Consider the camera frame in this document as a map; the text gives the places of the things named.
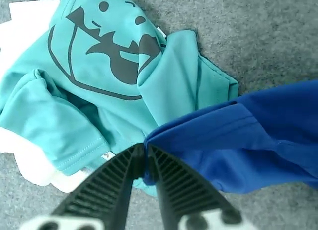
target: blue shirt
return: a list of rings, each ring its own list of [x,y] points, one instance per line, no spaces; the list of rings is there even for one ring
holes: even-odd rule
[[[318,80],[243,95],[152,132],[218,190],[248,193],[304,182],[318,187]],[[152,184],[148,175],[144,181]]]

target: cartoon face print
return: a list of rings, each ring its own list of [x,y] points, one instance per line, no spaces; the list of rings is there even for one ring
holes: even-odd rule
[[[128,6],[130,9],[134,9],[136,7],[136,5],[130,1],[126,1],[124,5]],[[103,27],[105,26],[104,17],[105,14],[109,12],[110,4],[106,1],[101,1],[95,8],[98,10],[98,14],[94,12],[94,16],[92,16],[91,14],[89,14],[90,16],[87,15],[85,13],[85,10],[82,7],[79,7],[66,17],[74,24],[74,37],[72,37],[72,41],[70,43],[70,52],[72,51],[72,43],[74,41],[76,31],[77,29],[81,29],[87,35],[98,41],[97,44],[93,45],[86,51],[86,55],[90,55],[93,53],[101,53],[107,55],[110,58],[110,70],[114,77],[116,77],[124,84],[136,84],[138,75],[161,52],[157,39],[149,34],[143,34],[139,39],[139,43],[132,40],[130,41],[129,45],[118,44],[118,42],[115,42],[114,39],[117,30],[109,32],[109,27]],[[136,17],[133,17],[133,19],[133,23],[131,22],[133,26],[140,27],[146,24],[146,19],[143,17],[143,15],[137,15]],[[137,58],[132,61],[126,59],[125,54],[130,57],[137,56]],[[148,59],[146,59],[146,61],[143,63],[139,63],[138,56],[140,54],[146,55],[148,57]],[[85,84],[80,84],[80,87],[101,93],[100,90],[97,90],[94,87],[88,88],[87,86],[85,86]],[[120,94],[113,94],[109,90],[105,90],[104,94],[115,96],[125,100],[131,99],[122,97]]]

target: seam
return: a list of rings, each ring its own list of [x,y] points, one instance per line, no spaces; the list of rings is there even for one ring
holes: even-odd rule
[[[92,152],[94,152],[95,150],[97,150],[98,148],[100,148],[101,146],[105,145],[106,143],[102,143],[99,146],[97,146],[96,148],[94,148],[93,150],[91,150],[90,152],[86,153],[85,155],[83,155],[78,161],[76,161],[75,163],[71,164],[70,166],[66,167],[65,169],[63,169],[62,171],[68,170],[69,168],[73,167],[74,165],[76,165],[77,163],[81,162],[86,156],[88,156],[89,154],[91,154]]]
[[[93,141],[92,143],[90,143],[88,146],[86,146],[84,149],[82,149],[80,152],[76,153],[75,155],[73,155],[72,157],[70,157],[68,160],[65,160],[63,163],[59,164],[57,166],[57,168],[62,167],[63,165],[65,165],[66,163],[70,162],[72,159],[74,159],[75,157],[79,156],[80,154],[82,154],[85,150],[87,150],[88,148],[90,148],[92,145],[94,145],[96,142],[98,142],[99,140],[101,140],[102,137],[99,137],[97,140]]]
[[[245,120],[245,119],[248,119],[248,118],[250,118],[250,117],[253,117],[253,115],[249,115],[249,116],[246,116],[246,117],[242,117],[242,118],[239,118],[239,119],[236,119],[235,121],[230,121],[230,122],[227,122],[227,123],[224,123],[223,125],[221,125],[221,126],[219,126],[219,127],[216,127],[216,128],[213,128],[213,129],[211,129],[211,130],[209,130],[209,132],[212,132],[212,131],[217,131],[218,129],[220,129],[220,128],[223,128],[223,127],[225,127],[225,126],[228,126],[228,125],[230,125],[230,124],[234,124],[234,123],[236,123],[236,122],[238,122],[238,121],[242,121],[242,120]],[[190,138],[192,138],[192,137],[197,137],[198,135],[202,135],[201,137],[204,137],[204,136],[206,136],[206,135],[208,135],[208,133],[205,133],[205,132],[196,132],[195,134],[193,134],[193,135],[189,135],[189,136],[187,136],[187,139],[190,139]]]
[[[198,142],[198,141],[202,141],[202,140],[205,140],[205,139],[217,138],[217,137],[219,137],[219,136],[222,136],[222,135],[231,133],[231,132],[233,132],[233,131],[236,131],[236,130],[238,130],[238,129],[240,129],[240,128],[247,127],[247,126],[252,126],[252,125],[255,125],[255,124],[257,124],[257,123],[258,123],[258,121],[254,121],[254,122],[252,122],[252,123],[247,123],[247,124],[245,124],[245,125],[242,125],[242,126],[239,126],[239,127],[234,128],[234,129],[231,129],[230,131],[223,132],[223,133],[220,133],[220,134],[215,135],[215,136],[210,136],[209,138],[207,138],[207,136],[208,136],[209,133],[206,133],[205,135],[201,136],[201,138],[195,139],[195,141]],[[185,142],[183,143],[183,145],[184,145],[184,144],[192,144],[192,143],[193,143],[193,141],[185,141]]]
[[[74,1],[73,1],[73,4],[72,4],[72,6],[71,6],[70,11],[73,9],[74,4],[75,4],[75,1],[76,1],[76,0],[74,0]],[[71,3],[71,0],[68,0],[68,1],[67,1],[67,3],[66,3],[66,5],[65,5],[65,7],[64,7],[64,9],[63,9],[63,11],[62,11],[61,19],[64,17],[64,14],[65,14],[66,8],[68,7],[68,5],[69,5],[70,3]]]

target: gray carpet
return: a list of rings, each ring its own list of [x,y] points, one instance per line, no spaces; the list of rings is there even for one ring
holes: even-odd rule
[[[0,23],[10,20],[0,0]],[[134,0],[166,33],[197,31],[202,54],[240,82],[240,92],[318,77],[318,0]],[[0,154],[0,229],[14,230],[65,197],[25,181],[11,154]],[[262,230],[318,229],[318,191],[303,184],[228,199]],[[134,191],[128,230],[163,229],[158,204]]]

